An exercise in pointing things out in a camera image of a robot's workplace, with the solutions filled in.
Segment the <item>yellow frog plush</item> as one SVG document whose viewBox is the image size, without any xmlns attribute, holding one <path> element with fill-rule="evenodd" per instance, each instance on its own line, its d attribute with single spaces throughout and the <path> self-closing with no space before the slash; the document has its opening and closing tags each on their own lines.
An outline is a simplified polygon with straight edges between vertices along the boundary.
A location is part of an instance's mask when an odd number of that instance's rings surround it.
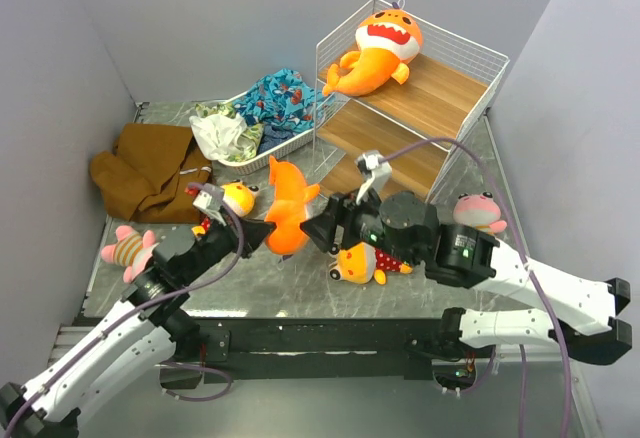
<svg viewBox="0 0 640 438">
<path fill-rule="evenodd" d="M 221 186 L 224 190 L 223 201 L 234 211 L 239 217 L 247 216 L 254 208 L 256 197 L 260 188 L 256 185 L 247 186 L 242 180 L 236 180 Z M 204 232 L 201 225 L 192 228 L 192 232 L 199 236 Z"/>
<path fill-rule="evenodd" d="M 405 262 L 364 242 L 349 249 L 341 249 L 334 243 L 329 254 L 334 261 L 329 267 L 328 275 L 334 281 L 358 285 L 375 281 L 379 285 L 385 285 L 389 273 L 410 274 L 413 271 Z"/>
</svg>

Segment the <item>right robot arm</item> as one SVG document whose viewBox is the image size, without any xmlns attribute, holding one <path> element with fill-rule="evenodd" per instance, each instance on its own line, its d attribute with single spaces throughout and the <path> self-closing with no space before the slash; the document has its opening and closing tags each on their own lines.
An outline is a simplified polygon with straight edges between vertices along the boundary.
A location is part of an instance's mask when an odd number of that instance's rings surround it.
<svg viewBox="0 0 640 438">
<path fill-rule="evenodd" d="M 497 312 L 445 310 L 437 341 L 449 356 L 502 344 L 557 343 L 563 356 L 603 366 L 632 348 L 632 327 L 618 317 L 630 302 L 627 281 L 592 281 L 523 256 L 487 233 L 441 222 L 436 208 L 411 192 L 386 199 L 371 193 L 362 202 L 336 193 L 300 228 L 323 252 L 367 243 L 410 266 L 423 265 L 426 278 L 441 285 L 523 304 Z"/>
</svg>

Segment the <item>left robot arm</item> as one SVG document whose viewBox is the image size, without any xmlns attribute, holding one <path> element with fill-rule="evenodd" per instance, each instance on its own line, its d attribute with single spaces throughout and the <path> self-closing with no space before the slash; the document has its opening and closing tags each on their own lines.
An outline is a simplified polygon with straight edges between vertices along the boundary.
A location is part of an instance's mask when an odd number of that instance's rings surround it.
<svg viewBox="0 0 640 438">
<path fill-rule="evenodd" d="M 192 357 L 200 327 L 182 305 L 198 278 L 227 255 L 245 258 L 276 228 L 224 212 L 197 236 L 167 235 L 143 271 L 89 333 L 40 375 L 1 389 L 1 425 L 8 437 L 76 437 L 80 417 L 137 375 L 174 357 Z"/>
</svg>

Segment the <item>large orange shark plush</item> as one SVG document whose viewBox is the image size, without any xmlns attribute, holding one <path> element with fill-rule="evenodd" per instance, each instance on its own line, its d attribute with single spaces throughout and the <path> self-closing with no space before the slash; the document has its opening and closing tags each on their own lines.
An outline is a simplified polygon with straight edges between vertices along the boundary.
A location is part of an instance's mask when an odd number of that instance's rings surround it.
<svg viewBox="0 0 640 438">
<path fill-rule="evenodd" d="M 345 53 L 327 70 L 322 94 L 368 95 L 390 79 L 400 85 L 410 75 L 408 64 L 420 53 L 423 36 L 415 18 L 398 2 L 377 11 L 356 29 L 357 49 Z"/>
</svg>

